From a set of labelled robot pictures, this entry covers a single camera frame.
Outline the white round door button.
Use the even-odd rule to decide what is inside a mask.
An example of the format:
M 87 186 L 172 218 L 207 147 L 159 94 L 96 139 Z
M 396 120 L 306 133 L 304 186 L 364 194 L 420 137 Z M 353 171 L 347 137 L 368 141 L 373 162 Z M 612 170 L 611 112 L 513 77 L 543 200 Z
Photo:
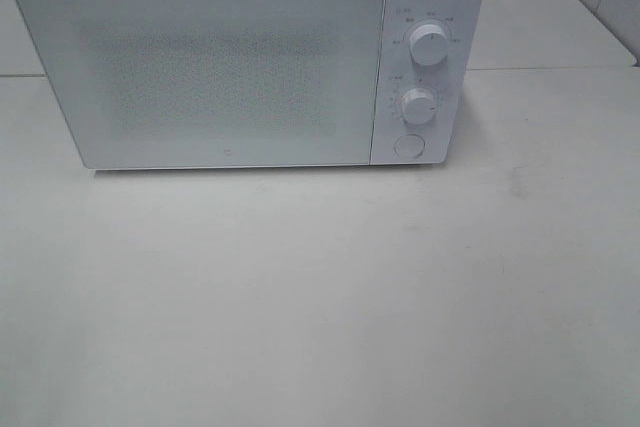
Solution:
M 403 159 L 418 159 L 425 150 L 425 140 L 417 134 L 400 137 L 394 144 L 394 152 Z

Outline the white round knob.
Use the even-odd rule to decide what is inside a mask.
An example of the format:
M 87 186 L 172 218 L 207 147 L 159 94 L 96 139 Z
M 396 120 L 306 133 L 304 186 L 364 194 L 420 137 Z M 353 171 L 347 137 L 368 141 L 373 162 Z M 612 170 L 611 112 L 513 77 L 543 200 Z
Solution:
M 423 125 L 434 118 L 438 103 L 435 94 L 431 90 L 414 88 L 408 90 L 399 98 L 398 107 L 405 123 Z
M 449 35 L 446 29 L 434 22 L 417 25 L 409 35 L 412 60 L 423 67 L 443 61 L 448 55 Z

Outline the white microwave door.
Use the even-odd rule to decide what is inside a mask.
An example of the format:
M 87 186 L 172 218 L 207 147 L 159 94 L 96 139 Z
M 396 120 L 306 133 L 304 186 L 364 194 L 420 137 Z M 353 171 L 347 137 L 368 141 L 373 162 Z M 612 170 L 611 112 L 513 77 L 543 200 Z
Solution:
M 364 164 L 383 0 L 17 0 L 95 170 Z

